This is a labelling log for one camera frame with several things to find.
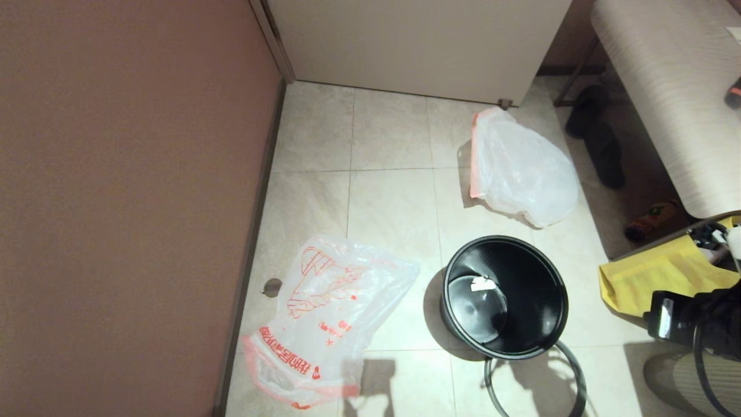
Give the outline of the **translucent bag with red drawstring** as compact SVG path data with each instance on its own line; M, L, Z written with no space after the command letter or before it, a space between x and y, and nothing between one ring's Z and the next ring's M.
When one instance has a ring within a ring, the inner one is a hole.
M563 221L579 199L571 159L498 107L473 118L469 182L472 199L535 229Z

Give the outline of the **white red-printed plastic bag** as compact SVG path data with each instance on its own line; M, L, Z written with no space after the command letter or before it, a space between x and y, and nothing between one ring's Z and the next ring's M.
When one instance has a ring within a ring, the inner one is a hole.
M364 351L419 276L419 263L384 249L318 235L299 250L276 313L243 337L252 381L308 409L359 396Z

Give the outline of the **yellow fabric bag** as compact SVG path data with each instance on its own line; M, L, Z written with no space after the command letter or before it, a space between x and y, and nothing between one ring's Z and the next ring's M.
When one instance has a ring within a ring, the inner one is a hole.
M641 317L651 309L654 291L694 296L730 288L738 272L715 266L684 229L599 267L601 300L613 311Z

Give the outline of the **black round trash bin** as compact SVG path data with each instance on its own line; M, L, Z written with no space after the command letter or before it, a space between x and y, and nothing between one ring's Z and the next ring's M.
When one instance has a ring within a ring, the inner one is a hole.
M445 268L439 311L455 339L487 358L523 361L558 343L566 285L542 251L511 236L484 236Z

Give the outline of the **ribbed cream vase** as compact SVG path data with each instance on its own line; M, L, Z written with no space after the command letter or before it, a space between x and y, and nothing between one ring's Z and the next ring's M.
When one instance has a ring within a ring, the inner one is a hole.
M741 362L704 354L711 390L720 404L741 417ZM691 353L656 354L645 362L646 385L670 406L703 417L724 417L702 390Z

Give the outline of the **small orange red object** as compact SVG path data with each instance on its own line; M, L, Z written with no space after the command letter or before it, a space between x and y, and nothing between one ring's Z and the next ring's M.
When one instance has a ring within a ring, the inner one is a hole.
M677 200L654 204L645 214L630 222L625 227L623 235L634 243L643 242L662 225L667 224L677 214L677 211Z

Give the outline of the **beige woodgrain table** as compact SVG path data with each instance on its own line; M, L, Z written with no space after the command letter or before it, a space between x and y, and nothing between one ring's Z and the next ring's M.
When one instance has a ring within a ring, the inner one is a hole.
M741 211L741 27L729 0L595 0L591 24L688 214Z

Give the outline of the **thin metal table leg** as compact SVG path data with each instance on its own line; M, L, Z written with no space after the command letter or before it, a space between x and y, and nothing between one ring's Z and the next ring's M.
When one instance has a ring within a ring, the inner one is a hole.
M571 90L571 87L573 86L574 82L576 82L577 78L582 74L582 70L585 68L586 64L590 60L591 56L596 50L596 47L600 44L599 37L595 35L589 42L588 47L585 50L585 53L583 54L582 58L576 65L576 67L573 69L569 77L567 77L566 82L564 83L563 87L559 90L558 95L556 96L555 100L553 101L554 107L562 107L564 105L567 105L567 93L569 93L569 90Z

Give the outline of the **white cabinet door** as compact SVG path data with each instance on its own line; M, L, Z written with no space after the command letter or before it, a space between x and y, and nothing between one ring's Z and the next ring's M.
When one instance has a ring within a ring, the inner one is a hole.
M297 79L521 105L571 0L266 0Z

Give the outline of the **grey door frame strip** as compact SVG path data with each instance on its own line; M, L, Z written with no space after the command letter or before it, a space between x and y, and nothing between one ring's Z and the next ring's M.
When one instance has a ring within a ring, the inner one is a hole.
M270 10L268 0L248 0L248 2L255 13L278 71L288 84L296 82L294 70L289 63L288 53L281 41L280 30Z

